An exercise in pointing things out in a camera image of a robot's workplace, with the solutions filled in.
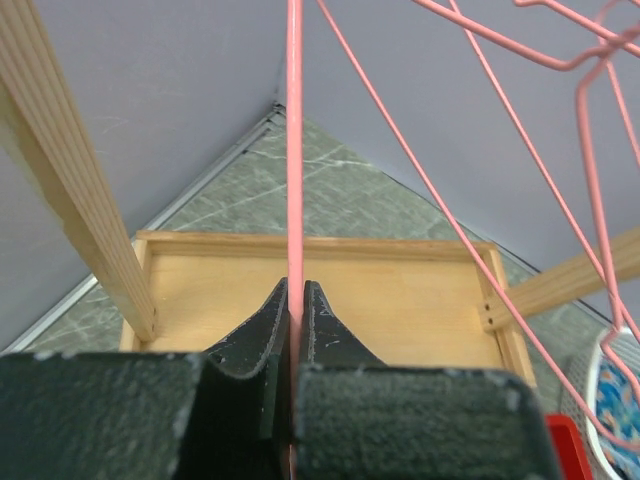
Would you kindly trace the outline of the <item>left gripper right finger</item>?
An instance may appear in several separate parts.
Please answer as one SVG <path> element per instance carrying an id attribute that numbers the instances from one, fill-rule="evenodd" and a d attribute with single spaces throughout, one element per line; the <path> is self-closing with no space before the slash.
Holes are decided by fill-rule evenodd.
<path id="1" fill-rule="evenodd" d="M 304 289 L 296 399 L 299 479 L 556 479 L 534 391 L 498 369 L 392 367 Z"/>

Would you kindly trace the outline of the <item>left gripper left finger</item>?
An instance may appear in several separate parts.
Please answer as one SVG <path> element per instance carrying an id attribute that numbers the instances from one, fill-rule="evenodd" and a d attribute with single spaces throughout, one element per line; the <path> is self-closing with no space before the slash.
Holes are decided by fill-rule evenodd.
<path id="1" fill-rule="evenodd" d="M 285 479 L 287 284 L 201 352 L 1 359 L 5 479 Z"/>

